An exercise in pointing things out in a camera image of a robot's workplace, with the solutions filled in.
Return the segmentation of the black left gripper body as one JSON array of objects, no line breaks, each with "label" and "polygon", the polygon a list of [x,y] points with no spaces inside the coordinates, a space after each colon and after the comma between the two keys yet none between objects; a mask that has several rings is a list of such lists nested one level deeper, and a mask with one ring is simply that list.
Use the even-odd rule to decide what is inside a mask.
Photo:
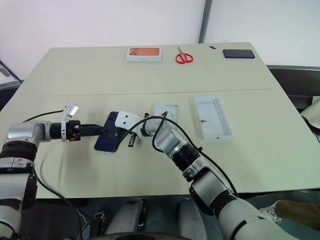
[{"label": "black left gripper body", "polygon": [[69,141],[80,141],[80,124],[79,120],[70,120],[66,123],[66,139]]}]

